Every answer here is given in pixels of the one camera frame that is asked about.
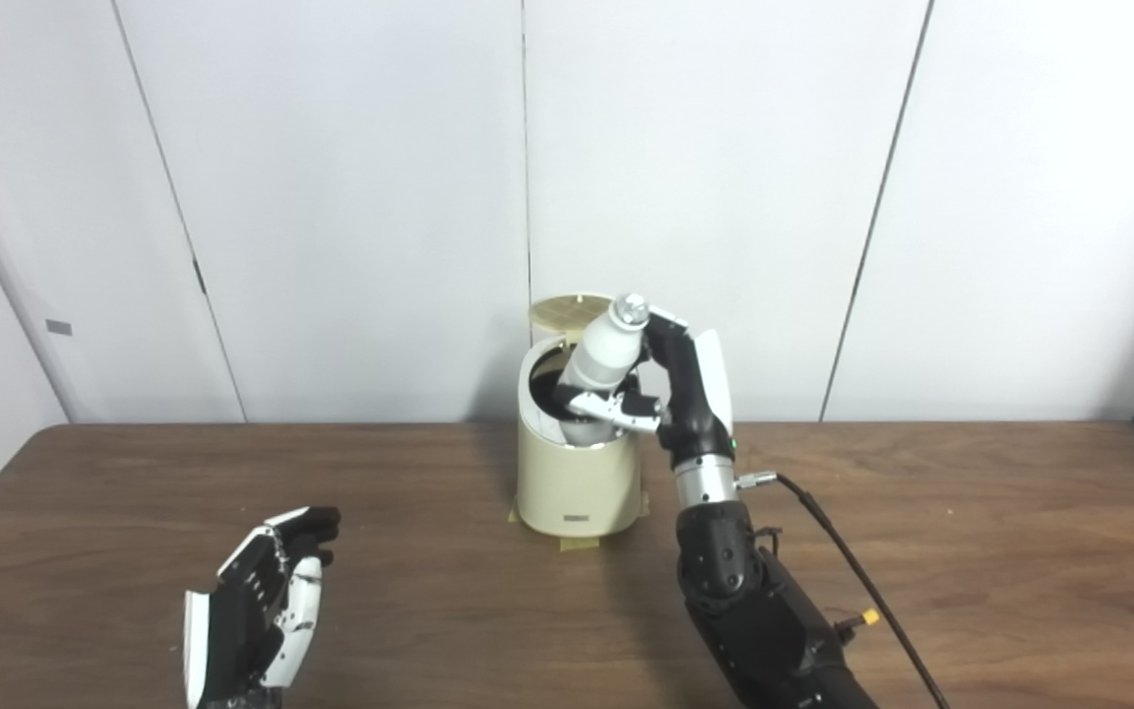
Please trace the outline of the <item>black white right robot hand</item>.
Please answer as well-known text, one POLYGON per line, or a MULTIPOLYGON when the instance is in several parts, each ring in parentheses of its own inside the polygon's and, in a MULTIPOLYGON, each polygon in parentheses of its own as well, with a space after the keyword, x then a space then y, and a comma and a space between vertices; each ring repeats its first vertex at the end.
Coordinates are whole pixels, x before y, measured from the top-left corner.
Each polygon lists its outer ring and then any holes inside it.
POLYGON ((552 394, 577 420, 655 434, 672 466, 736 458, 727 375, 716 335, 689 335, 684 320, 631 292, 589 323, 562 368, 552 394), (661 400, 627 381, 645 360, 662 368, 669 396, 661 400))

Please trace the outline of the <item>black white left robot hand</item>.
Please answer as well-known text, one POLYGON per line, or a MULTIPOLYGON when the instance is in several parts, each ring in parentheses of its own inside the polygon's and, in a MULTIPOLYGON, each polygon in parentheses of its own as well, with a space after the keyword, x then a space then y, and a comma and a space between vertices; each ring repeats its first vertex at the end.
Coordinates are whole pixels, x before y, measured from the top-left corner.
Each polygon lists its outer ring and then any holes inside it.
POLYGON ((306 506, 264 520, 221 563, 211 592, 184 594, 189 708, 281 708, 319 627, 327 548, 342 512, 306 506))

